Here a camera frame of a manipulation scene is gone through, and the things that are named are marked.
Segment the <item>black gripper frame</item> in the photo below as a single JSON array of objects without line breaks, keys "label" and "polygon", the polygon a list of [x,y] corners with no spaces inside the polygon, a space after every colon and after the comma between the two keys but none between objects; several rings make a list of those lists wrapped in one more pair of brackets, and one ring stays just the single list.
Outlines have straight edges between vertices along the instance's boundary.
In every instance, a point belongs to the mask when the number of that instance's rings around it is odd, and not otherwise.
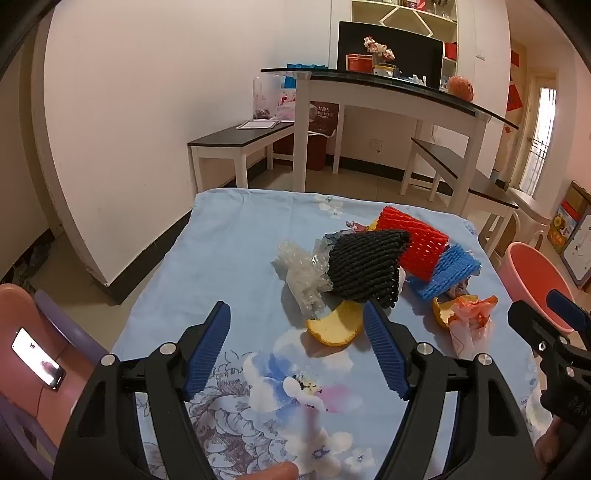
[{"label": "black gripper frame", "polygon": [[542,406],[561,418],[560,453],[548,480],[589,478],[591,472],[591,352],[581,350],[524,301],[509,309],[509,325],[542,357],[548,388]]},{"label": "black gripper frame", "polygon": [[517,402],[489,355],[473,361],[417,343],[372,301],[406,359],[408,406],[376,480],[423,480],[437,439],[447,392],[457,392],[456,417],[437,480],[540,480],[541,469]]},{"label": "black gripper frame", "polygon": [[148,394],[152,422],[170,480],[216,480],[191,426],[184,402],[186,367],[219,301],[202,325],[149,357],[120,362],[106,355],[96,366],[62,438],[53,480],[157,480],[150,474],[139,431],[136,392]]}]

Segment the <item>crumpled plastic bag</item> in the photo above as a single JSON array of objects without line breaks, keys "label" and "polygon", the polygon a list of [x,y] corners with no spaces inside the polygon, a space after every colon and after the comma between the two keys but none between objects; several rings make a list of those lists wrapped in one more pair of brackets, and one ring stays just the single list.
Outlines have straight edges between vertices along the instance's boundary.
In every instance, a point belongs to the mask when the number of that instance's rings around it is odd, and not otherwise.
[{"label": "crumpled plastic bag", "polygon": [[472,360],[488,350],[493,331],[491,312],[497,302],[495,296],[477,301],[456,299],[452,305],[454,315],[449,319],[449,333],[458,358]]},{"label": "crumpled plastic bag", "polygon": [[332,282],[328,276],[329,252],[331,245],[326,238],[316,241],[312,253],[293,242],[279,245],[279,262],[287,267],[287,283],[302,314],[318,318],[326,304],[320,293],[331,291]]}]

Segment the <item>door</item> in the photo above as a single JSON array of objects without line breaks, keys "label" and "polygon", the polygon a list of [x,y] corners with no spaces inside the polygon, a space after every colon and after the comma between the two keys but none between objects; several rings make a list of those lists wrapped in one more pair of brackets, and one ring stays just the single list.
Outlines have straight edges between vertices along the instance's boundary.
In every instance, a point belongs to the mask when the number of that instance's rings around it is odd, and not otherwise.
[{"label": "door", "polygon": [[535,192],[546,161],[554,116],[556,114],[556,80],[535,77],[531,85],[530,111],[525,123],[524,140],[519,151],[515,184],[528,195]]}]

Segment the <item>cardboard box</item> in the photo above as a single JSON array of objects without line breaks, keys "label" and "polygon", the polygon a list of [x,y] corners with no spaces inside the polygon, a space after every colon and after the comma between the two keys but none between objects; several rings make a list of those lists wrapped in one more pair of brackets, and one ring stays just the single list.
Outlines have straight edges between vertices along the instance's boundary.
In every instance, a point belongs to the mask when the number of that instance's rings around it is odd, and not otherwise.
[{"label": "cardboard box", "polygon": [[564,251],[589,205],[591,195],[576,182],[572,182],[548,230],[548,240],[558,254]]}]

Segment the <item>blue tablecloth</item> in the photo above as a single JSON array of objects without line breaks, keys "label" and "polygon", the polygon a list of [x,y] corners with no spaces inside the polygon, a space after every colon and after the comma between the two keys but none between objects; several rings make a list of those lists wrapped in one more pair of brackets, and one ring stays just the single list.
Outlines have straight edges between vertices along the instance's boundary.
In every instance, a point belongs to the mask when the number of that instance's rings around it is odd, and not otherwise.
[{"label": "blue tablecloth", "polygon": [[[281,242],[312,250],[325,233],[345,229],[346,221],[367,225],[384,206],[270,190],[197,195],[189,224],[140,295],[114,352],[123,360],[147,356],[202,323],[218,300],[230,305],[232,326],[216,368],[189,406],[218,478],[233,480],[282,460],[293,460],[309,478],[376,475],[407,404],[388,389],[364,334],[346,349],[331,349],[306,332],[306,318],[274,260]],[[482,262],[469,291],[499,299],[489,353],[525,404],[536,383],[531,349],[507,324],[511,300],[472,224],[447,213],[396,207],[445,232]],[[417,340],[453,354],[449,334],[408,284],[390,319],[407,325]],[[328,412],[311,414],[287,395],[286,377],[296,377],[305,385],[303,395],[315,394]],[[455,394],[447,397],[428,477],[441,471],[446,458]],[[144,396],[137,402],[148,463],[164,478],[149,406]]]}]

